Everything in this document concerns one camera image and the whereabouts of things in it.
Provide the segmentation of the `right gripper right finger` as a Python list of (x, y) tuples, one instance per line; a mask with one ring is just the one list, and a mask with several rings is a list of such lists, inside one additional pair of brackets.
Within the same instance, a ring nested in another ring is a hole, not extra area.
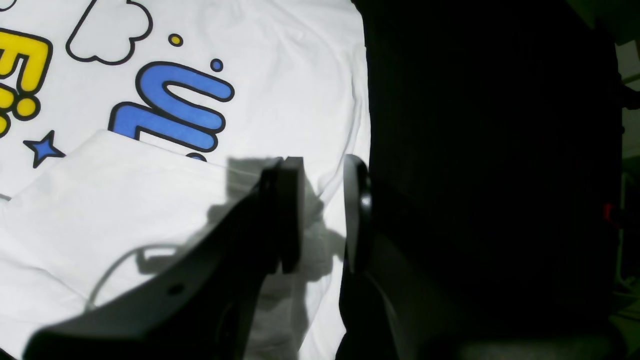
[(338, 360), (448, 360), (447, 298), (380, 228), (370, 173), (343, 161), (346, 218)]

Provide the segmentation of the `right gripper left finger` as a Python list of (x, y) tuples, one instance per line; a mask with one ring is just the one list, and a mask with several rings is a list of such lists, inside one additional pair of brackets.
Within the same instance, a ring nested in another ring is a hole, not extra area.
[(192, 249), (151, 280), (30, 338), (25, 360), (241, 360), (267, 275), (297, 269), (301, 157), (275, 158)]

